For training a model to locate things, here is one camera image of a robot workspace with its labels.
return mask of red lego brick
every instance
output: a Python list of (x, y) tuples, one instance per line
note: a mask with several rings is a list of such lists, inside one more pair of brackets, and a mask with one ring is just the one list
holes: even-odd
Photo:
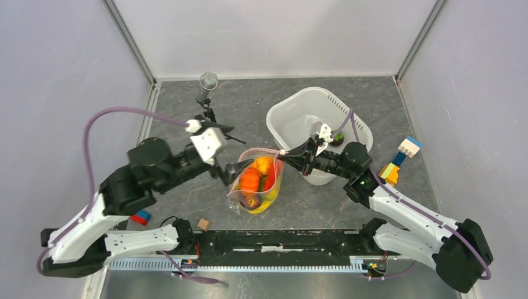
[(130, 220), (137, 222), (143, 226), (147, 226), (148, 220), (137, 215), (130, 216)]

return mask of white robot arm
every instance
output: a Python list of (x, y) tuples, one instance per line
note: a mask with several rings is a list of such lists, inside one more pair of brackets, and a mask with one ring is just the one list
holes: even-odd
[(373, 251), (396, 252), (424, 263), (460, 292), (468, 292), (478, 279), (490, 277), (488, 265), (493, 256), (477, 223), (470, 219), (460, 223), (435, 213), (385, 183), (370, 170), (372, 158), (361, 143), (348, 143), (341, 154), (321, 151), (328, 142), (322, 133), (329, 129), (321, 130), (325, 126), (315, 124), (314, 134), (303, 145), (278, 159), (303, 175), (318, 169), (346, 178), (343, 189), (352, 201), (389, 216), (407, 229), (373, 219), (361, 230)]
[(206, 171), (228, 186), (253, 161), (227, 164), (223, 170), (215, 157), (226, 147), (224, 133), (232, 127), (198, 120), (188, 124), (186, 130), (193, 134), (192, 143), (184, 151), (172, 155), (167, 143), (159, 138), (142, 141), (128, 151), (129, 164), (100, 185), (83, 219), (80, 216), (84, 210), (62, 228), (42, 231), (42, 246), (49, 250), (49, 257), (42, 261), (44, 275), (83, 277), (116, 259), (194, 245), (191, 225), (182, 219), (142, 232), (111, 230), (154, 204), (152, 191), (165, 193)]

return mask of white plastic basket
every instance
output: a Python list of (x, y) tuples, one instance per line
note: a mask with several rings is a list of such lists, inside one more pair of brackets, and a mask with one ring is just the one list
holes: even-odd
[[(328, 124), (333, 130), (339, 128), (349, 107), (335, 94), (321, 87), (308, 87), (273, 106), (266, 116), (268, 130), (277, 146), (282, 150), (291, 150), (302, 145), (309, 137), (311, 125), (318, 121)], [(354, 113), (359, 142), (372, 148), (370, 128)], [(355, 141), (351, 122), (342, 130), (344, 142), (340, 146), (328, 146), (327, 150), (341, 153), (348, 142)], [(336, 176), (314, 169), (309, 176), (303, 176), (310, 184), (324, 185)]]

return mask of plastic bag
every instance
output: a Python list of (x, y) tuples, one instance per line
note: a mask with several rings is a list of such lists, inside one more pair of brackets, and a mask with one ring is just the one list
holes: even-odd
[[(259, 214), (267, 210), (271, 204), (275, 202), (279, 195), (279, 189), (282, 183), (282, 173), (284, 170), (284, 162), (277, 159), (280, 151), (275, 149), (268, 148), (250, 148), (244, 151), (238, 161), (243, 161), (247, 159), (255, 159), (252, 165), (250, 165), (233, 183), (231, 186), (230, 192), (227, 194), (227, 200), (229, 202), (229, 207), (233, 209), (238, 215), (240, 215), (240, 210), (247, 211), (250, 214)], [(244, 176), (246, 171), (255, 171), (254, 168), (258, 167), (259, 158), (261, 157), (273, 157), (273, 166), (269, 168), (267, 175), (263, 175), (263, 168), (259, 169), (260, 172), (260, 187), (268, 183), (267, 187), (269, 189), (264, 189), (265, 191), (250, 191), (248, 189), (241, 189), (241, 180), (240, 178)]]

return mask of yellow lego brick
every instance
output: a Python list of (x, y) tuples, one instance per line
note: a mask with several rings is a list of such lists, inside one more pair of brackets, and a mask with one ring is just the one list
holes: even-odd
[(387, 165), (385, 165), (385, 167), (383, 167), (383, 169), (381, 169), (380, 173), (379, 173), (379, 177), (382, 178), (382, 179), (386, 179), (387, 176), (390, 175), (390, 173), (394, 170), (394, 167), (400, 169), (398, 166), (392, 164), (392, 163), (389, 163)]

